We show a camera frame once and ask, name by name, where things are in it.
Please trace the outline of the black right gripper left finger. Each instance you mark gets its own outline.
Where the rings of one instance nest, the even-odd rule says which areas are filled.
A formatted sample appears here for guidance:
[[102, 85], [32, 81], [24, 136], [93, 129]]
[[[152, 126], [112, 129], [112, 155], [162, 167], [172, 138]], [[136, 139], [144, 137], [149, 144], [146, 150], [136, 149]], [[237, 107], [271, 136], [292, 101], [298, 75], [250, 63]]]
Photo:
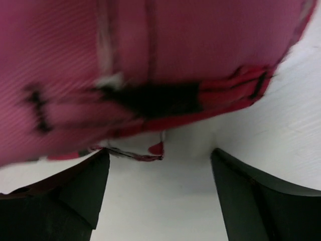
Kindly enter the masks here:
[[99, 151], [44, 180], [1, 194], [1, 240], [90, 240], [109, 168], [109, 153]]

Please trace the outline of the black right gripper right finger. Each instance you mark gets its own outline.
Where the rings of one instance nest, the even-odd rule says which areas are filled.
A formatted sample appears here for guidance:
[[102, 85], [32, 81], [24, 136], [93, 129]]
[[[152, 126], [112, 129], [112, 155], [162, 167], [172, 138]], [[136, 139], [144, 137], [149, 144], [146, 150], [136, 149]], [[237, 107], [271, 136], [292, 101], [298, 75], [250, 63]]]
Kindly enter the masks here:
[[320, 191], [254, 168], [221, 149], [211, 165], [228, 240], [320, 240]]

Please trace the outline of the pink camouflage trousers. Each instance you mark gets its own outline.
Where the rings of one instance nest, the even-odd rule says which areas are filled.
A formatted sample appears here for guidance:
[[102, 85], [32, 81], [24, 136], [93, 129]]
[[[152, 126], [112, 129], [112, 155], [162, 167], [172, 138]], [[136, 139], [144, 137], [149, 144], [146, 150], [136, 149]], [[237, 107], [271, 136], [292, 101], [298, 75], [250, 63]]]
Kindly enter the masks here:
[[1, 1], [1, 165], [253, 105], [316, 1]]

